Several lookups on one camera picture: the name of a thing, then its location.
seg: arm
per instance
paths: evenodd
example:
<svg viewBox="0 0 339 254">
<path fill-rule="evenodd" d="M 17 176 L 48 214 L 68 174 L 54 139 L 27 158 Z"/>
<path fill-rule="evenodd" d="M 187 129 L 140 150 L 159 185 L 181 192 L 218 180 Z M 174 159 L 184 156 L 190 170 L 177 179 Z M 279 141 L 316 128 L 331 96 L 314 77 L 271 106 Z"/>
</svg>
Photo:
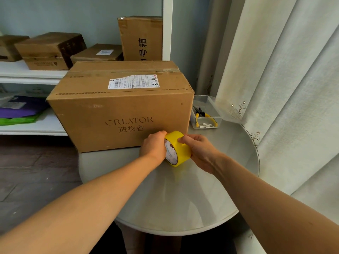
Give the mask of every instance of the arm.
<svg viewBox="0 0 339 254">
<path fill-rule="evenodd" d="M 165 158 L 165 131 L 140 157 L 59 197 L 0 238 L 1 253 L 89 253 L 143 179 Z"/>
<path fill-rule="evenodd" d="M 201 135 L 179 140 L 215 175 L 267 253 L 338 253 L 339 226 L 220 153 Z"/>
</svg>

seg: cardboard box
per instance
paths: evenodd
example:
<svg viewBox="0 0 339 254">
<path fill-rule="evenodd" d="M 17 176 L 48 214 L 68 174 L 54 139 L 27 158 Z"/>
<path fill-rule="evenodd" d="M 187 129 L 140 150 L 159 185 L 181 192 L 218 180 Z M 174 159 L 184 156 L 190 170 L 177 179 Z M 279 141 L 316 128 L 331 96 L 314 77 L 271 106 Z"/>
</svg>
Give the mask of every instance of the cardboard box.
<svg viewBox="0 0 339 254">
<path fill-rule="evenodd" d="M 88 152 L 139 146 L 160 130 L 187 133 L 193 97 L 172 61 L 118 61 L 75 63 L 47 100 L 78 151 Z"/>
<path fill-rule="evenodd" d="M 77 61 L 121 61 L 122 47 L 113 44 L 95 44 L 70 57 L 72 63 Z"/>
<path fill-rule="evenodd" d="M 27 35 L 0 36 L 0 61 L 19 61 L 22 59 L 14 44 L 28 39 Z"/>
<path fill-rule="evenodd" d="M 15 44 L 31 70 L 68 70 L 70 57 L 86 49 L 81 34 L 49 32 Z"/>
<path fill-rule="evenodd" d="M 119 17 L 118 24 L 124 60 L 162 60 L 162 17 Z"/>
</svg>

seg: forearm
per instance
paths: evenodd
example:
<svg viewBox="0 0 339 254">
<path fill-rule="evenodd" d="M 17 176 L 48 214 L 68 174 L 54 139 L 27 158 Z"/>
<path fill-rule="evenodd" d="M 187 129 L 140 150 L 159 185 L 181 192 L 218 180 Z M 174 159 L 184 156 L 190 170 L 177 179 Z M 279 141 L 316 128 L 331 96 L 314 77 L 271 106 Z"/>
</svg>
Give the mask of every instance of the forearm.
<svg viewBox="0 0 339 254">
<path fill-rule="evenodd" d="M 215 176 L 267 253 L 335 253 L 339 226 L 259 179 L 226 155 Z"/>
<path fill-rule="evenodd" d="M 4 235 L 2 253 L 89 253 L 156 166 L 143 156 L 73 189 Z"/>
</svg>

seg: light blue wall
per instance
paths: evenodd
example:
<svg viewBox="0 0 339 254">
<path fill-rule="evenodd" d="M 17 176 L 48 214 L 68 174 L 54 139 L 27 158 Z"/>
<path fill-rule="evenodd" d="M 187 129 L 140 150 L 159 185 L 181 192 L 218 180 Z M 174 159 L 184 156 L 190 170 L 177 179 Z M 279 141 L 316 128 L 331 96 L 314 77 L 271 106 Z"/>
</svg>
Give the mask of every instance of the light blue wall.
<svg viewBox="0 0 339 254">
<path fill-rule="evenodd" d="M 173 0 L 171 60 L 193 89 L 208 29 L 210 0 Z"/>
<path fill-rule="evenodd" d="M 162 16 L 162 0 L 0 0 L 0 31 L 34 37 L 81 33 L 87 44 L 120 44 L 117 17 Z"/>
</svg>

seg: hand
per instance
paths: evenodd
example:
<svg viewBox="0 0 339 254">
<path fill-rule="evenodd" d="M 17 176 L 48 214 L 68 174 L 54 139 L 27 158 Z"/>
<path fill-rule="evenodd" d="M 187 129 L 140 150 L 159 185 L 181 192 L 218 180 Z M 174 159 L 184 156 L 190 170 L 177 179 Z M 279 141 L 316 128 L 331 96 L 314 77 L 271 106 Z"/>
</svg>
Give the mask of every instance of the hand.
<svg viewBox="0 0 339 254">
<path fill-rule="evenodd" d="M 165 136 L 167 134 L 166 131 L 150 134 L 140 148 L 139 157 L 148 156 L 156 162 L 156 166 L 159 166 L 166 157 Z"/>
<path fill-rule="evenodd" d="M 191 148 L 191 159 L 198 167 L 210 174 L 214 174 L 213 163 L 215 158 L 221 153 L 205 136 L 200 134 L 189 134 L 179 138 L 178 142 L 187 144 Z"/>
</svg>

